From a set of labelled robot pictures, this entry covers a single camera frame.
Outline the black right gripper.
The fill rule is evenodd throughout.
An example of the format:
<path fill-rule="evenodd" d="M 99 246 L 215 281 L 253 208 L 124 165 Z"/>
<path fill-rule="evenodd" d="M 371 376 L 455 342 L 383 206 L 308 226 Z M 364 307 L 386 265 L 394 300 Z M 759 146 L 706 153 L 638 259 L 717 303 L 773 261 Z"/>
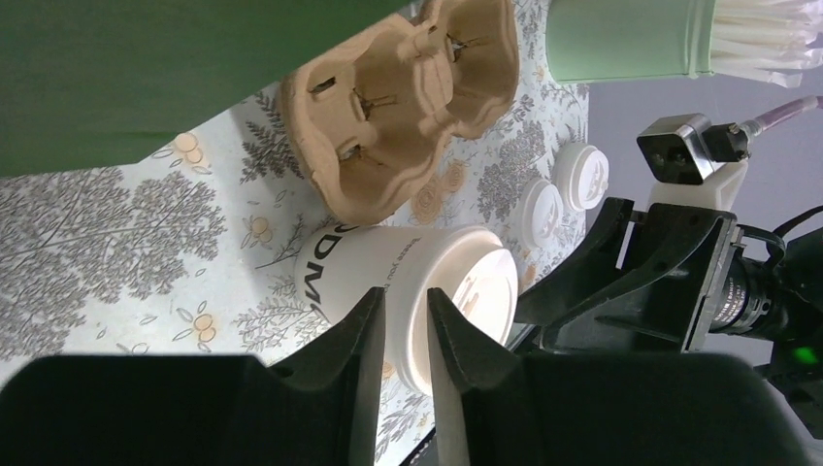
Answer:
<path fill-rule="evenodd" d="M 732 245 L 734 214 L 672 204 L 633 211 L 616 280 L 541 326 L 552 353 L 698 350 L 710 330 L 772 343 L 755 371 L 785 399 L 810 436 L 822 439 L 822 230 L 786 241 L 820 215 L 816 206 L 773 230 L 742 225 L 765 244 L 758 261 Z"/>

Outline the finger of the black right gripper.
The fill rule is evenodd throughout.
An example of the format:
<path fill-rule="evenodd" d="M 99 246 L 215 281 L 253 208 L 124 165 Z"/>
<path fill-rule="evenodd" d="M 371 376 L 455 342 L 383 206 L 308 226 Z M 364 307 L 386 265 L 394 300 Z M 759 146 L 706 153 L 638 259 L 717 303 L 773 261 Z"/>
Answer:
<path fill-rule="evenodd" d="M 619 276 L 616 266 L 634 202 L 609 197 L 576 249 L 519 298 L 514 321 L 548 326 L 575 315 L 575 308 Z"/>

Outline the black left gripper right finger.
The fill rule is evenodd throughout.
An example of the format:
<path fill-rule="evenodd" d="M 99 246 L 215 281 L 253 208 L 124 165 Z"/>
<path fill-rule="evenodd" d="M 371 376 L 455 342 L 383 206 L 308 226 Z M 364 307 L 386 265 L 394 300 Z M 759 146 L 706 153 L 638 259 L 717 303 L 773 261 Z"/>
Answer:
<path fill-rule="evenodd" d="M 753 370 L 711 353 L 517 355 L 427 293 L 443 465 L 807 465 Z"/>

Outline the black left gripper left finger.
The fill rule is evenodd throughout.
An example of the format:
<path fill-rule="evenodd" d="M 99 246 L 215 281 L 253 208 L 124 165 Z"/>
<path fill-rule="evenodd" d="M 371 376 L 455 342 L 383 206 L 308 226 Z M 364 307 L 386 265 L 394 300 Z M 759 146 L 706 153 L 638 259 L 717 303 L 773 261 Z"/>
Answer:
<path fill-rule="evenodd" d="M 1 392 L 5 465 L 370 465 L 385 292 L 273 366 L 250 355 L 56 355 Z"/>

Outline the single white paper cup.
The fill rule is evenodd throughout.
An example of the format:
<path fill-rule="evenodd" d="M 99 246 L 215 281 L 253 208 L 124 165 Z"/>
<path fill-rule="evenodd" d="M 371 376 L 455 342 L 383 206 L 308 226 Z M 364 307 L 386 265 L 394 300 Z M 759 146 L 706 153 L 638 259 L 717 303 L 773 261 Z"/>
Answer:
<path fill-rule="evenodd" d="M 373 287 L 391 330 L 411 319 L 423 285 L 459 227 L 338 225 L 315 232 L 295 263 L 296 297 L 334 325 Z"/>

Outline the green paper bag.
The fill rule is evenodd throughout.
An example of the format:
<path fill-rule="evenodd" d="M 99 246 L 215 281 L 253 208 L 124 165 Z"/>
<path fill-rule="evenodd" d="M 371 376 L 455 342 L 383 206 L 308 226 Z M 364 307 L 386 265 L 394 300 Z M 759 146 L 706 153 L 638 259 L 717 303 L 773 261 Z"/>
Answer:
<path fill-rule="evenodd" d="M 1 173 L 136 163 L 399 1 L 5 1 Z"/>

